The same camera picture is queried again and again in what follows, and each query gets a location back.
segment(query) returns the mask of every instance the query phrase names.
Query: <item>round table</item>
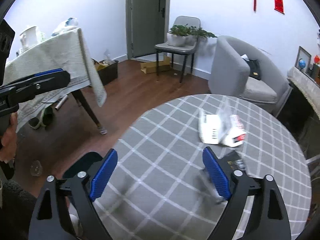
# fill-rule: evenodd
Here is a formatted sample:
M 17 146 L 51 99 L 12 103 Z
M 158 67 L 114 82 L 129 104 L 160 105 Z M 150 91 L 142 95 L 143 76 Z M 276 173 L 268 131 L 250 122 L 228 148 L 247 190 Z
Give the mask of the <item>round table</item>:
M 97 212 L 114 240 L 206 240 L 226 203 L 215 204 L 201 179 L 202 151 L 221 158 L 231 149 L 206 145 L 198 136 L 198 111 L 215 114 L 225 96 L 178 98 L 145 112 L 118 140 L 118 165 Z M 308 167 L 297 142 L 258 106 L 228 97 L 247 131 L 237 147 L 250 176 L 274 176 L 287 208 L 292 239 L 303 230 L 311 201 Z M 249 197 L 235 237 L 242 236 L 252 206 Z

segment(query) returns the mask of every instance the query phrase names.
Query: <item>red tassel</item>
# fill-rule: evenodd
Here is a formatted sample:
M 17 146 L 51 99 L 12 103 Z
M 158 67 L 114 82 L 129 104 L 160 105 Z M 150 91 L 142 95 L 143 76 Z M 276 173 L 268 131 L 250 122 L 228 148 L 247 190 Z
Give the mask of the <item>red tassel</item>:
M 257 0 L 253 0 L 253 10 L 257 11 Z

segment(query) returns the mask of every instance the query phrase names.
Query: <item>hand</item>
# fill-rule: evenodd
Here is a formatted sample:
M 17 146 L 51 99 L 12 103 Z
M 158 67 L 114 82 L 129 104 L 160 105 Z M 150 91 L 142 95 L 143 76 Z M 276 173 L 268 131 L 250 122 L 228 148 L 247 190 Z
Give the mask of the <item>hand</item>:
M 2 148 L 0 150 L 0 161 L 8 163 L 11 161 L 17 150 L 17 125 L 18 125 L 18 113 L 13 113 L 10 116 L 10 125 L 4 132 L 1 138 Z

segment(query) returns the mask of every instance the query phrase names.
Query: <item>wire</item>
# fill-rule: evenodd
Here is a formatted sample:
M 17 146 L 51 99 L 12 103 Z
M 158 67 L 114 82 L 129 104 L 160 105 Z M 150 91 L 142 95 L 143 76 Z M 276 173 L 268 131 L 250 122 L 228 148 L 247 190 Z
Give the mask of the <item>wire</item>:
M 320 177 L 316 177 L 316 178 L 314 178 L 311 182 L 315 181 L 316 179 L 320 179 Z

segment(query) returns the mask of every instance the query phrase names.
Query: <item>green leaves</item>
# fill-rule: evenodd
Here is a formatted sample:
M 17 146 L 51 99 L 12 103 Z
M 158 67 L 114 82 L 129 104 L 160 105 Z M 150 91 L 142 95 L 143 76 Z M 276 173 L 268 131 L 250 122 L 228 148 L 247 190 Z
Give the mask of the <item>green leaves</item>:
M 217 36 L 213 33 L 207 32 L 204 29 L 197 28 L 195 26 L 188 27 L 187 25 L 173 25 L 170 29 L 169 33 L 178 35 L 178 36 L 188 36 L 188 35 L 194 35 L 199 37 L 205 37 L 205 38 L 216 38 Z

